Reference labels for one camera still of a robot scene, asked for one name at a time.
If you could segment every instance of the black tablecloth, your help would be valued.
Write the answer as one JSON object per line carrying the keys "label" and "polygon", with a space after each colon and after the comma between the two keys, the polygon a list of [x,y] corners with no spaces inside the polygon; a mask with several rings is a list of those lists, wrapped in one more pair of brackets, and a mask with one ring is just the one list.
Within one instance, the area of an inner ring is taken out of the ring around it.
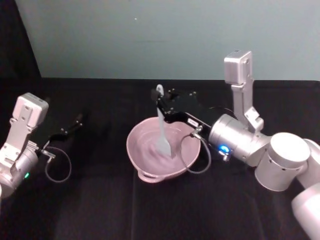
{"label": "black tablecloth", "polygon": [[[0,239],[36,240],[303,240],[291,212],[303,188],[294,181],[285,192],[259,185],[252,169],[232,159],[215,160],[202,175],[185,173],[158,184],[140,181],[126,152],[130,130],[157,114],[150,92],[165,88],[197,91],[208,107],[232,109],[223,81],[42,79],[2,81],[0,141],[9,130],[19,95],[50,97],[45,122],[32,140],[67,126],[83,109],[89,119],[68,151],[73,172],[63,184],[49,182],[40,158],[13,196],[3,200]],[[265,121],[263,133],[290,132],[320,142],[320,82],[256,81],[254,106]],[[205,165],[200,155],[197,165]]]}

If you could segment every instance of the sticker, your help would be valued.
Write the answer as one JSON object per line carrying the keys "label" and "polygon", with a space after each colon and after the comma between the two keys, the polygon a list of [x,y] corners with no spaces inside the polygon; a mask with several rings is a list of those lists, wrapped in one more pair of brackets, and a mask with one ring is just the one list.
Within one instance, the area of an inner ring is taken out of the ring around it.
{"label": "sticker", "polygon": [[199,123],[197,123],[196,121],[192,120],[191,118],[188,118],[188,121],[187,121],[189,124],[191,124],[192,126],[194,127],[199,127]]}

